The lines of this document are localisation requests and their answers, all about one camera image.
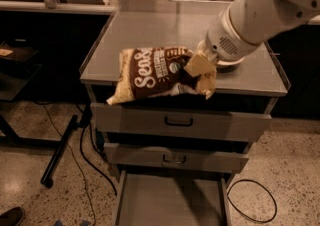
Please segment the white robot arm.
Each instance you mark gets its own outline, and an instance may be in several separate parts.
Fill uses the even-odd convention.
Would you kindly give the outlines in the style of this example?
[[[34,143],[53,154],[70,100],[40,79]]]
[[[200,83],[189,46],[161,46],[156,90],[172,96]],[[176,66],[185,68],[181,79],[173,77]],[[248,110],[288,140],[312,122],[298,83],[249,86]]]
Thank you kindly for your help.
[[[210,23],[185,70],[195,77],[238,65],[266,40],[319,13],[320,0],[234,0]]]

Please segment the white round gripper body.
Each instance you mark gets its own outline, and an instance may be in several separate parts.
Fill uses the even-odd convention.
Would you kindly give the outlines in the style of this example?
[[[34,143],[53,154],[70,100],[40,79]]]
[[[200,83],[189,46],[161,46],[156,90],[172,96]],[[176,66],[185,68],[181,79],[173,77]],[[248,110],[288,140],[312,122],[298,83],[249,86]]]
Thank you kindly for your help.
[[[205,39],[200,41],[197,49],[202,51],[211,62],[237,61],[251,54],[259,47],[245,41],[234,29],[230,8],[221,11],[210,24]]]

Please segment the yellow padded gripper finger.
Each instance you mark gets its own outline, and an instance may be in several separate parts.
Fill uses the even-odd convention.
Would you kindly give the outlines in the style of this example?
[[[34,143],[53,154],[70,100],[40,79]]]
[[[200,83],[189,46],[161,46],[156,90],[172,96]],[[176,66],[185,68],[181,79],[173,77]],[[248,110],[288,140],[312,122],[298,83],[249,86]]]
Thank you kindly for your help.
[[[202,51],[197,51],[184,66],[184,70],[191,76],[215,74],[216,66],[210,62]]]

